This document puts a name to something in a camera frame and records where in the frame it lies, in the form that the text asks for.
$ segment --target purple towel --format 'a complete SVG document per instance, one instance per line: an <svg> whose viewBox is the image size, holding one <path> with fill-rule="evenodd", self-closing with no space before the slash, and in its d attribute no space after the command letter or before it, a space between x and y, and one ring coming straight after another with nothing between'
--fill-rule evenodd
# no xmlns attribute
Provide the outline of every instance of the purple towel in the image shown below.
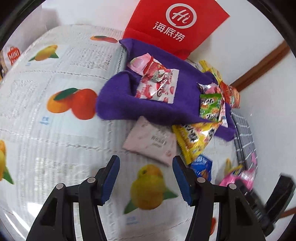
<svg viewBox="0 0 296 241"><path fill-rule="evenodd" d="M174 55L135 39L123 39L119 42L128 51L128 62L149 53L166 68L180 70L175 99L173 104L167 104L135 98L141 76L127 67L125 71L114 75L102 88L96 103L96 111L100 118L137 120L143 115L150 122L165 126L209 122L199 117L200 91L197 82L204 85L217 83L210 72L202 73ZM228 128L220 126L215 134L226 141L232 140L235 133L230 110L230 106L226 104Z"/></svg>

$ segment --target blue gripper pad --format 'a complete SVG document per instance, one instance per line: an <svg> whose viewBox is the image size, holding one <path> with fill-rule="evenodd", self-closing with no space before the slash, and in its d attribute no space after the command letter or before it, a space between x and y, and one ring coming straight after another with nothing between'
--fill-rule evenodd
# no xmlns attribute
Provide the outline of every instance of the blue gripper pad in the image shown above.
<svg viewBox="0 0 296 241"><path fill-rule="evenodd" d="M106 175L102 185L101 203L105 204L109 200L120 168L120 159L118 156L112 156L108 165L105 167L102 176Z"/></svg>
<svg viewBox="0 0 296 241"><path fill-rule="evenodd" d="M179 185L182 197L185 202L190 206L192 204L191 192L190 192L190 185L186 179L186 176L180 166L179 161L181 160L182 164L184 165L182 159L180 157L175 156L173 158L173 171Z"/></svg>

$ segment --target red paper bag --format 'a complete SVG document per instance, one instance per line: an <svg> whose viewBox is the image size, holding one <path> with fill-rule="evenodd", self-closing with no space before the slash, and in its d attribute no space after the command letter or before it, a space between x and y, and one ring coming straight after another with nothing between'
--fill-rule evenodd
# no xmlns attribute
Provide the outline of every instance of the red paper bag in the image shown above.
<svg viewBox="0 0 296 241"><path fill-rule="evenodd" d="M215 0L140 0L123 38L186 59L228 17Z"/></svg>

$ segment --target blue snack package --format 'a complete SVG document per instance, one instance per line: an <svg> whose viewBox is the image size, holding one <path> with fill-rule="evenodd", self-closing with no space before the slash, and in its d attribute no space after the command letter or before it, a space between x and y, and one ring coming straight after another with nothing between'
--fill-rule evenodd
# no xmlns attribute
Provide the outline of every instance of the blue snack package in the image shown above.
<svg viewBox="0 0 296 241"><path fill-rule="evenodd" d="M199 155L189 166L197 177L211 181L212 161L203 155Z"/></svg>

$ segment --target yellow snack package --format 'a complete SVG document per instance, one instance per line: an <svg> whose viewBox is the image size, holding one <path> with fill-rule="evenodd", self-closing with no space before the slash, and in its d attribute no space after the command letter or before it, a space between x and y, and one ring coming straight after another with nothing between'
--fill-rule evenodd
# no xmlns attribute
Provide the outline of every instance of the yellow snack package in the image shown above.
<svg viewBox="0 0 296 241"><path fill-rule="evenodd" d="M200 60L198 63L202 67L202 71L201 72L203 72L203 73L204 72L207 72L207 71L211 72L215 76L216 80L218 81L218 85L220 85L221 81L223 81L223 80L221 78L221 75L220 75L219 71L217 69L215 69L213 66L211 66L205 60Z"/></svg>
<svg viewBox="0 0 296 241"><path fill-rule="evenodd" d="M202 153L219 125L220 123L218 122L203 122L172 126L187 165L192 163Z"/></svg>

